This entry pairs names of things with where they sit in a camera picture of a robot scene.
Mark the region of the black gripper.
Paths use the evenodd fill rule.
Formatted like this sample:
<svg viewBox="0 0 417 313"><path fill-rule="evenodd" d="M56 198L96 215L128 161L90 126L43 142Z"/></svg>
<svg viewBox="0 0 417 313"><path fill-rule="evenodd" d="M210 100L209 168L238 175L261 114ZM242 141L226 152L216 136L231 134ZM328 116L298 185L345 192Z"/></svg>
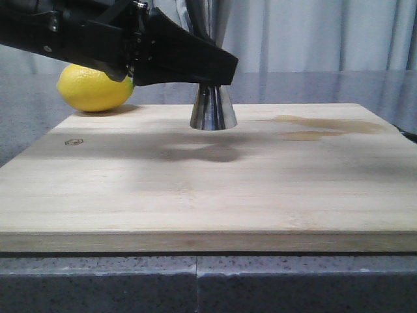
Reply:
<svg viewBox="0 0 417 313"><path fill-rule="evenodd" d="M2 1L1 44L104 72L134 72L142 1Z"/></svg>

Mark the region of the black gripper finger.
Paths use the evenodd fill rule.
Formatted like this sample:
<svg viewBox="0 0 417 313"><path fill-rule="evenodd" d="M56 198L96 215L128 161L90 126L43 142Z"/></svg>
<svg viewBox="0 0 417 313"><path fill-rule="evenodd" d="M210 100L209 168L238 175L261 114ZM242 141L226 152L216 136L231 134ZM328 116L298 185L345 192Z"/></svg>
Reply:
<svg viewBox="0 0 417 313"><path fill-rule="evenodd" d="M232 83L237 57L179 27L159 8L142 14L141 22L141 42L133 62L134 85Z"/></svg>

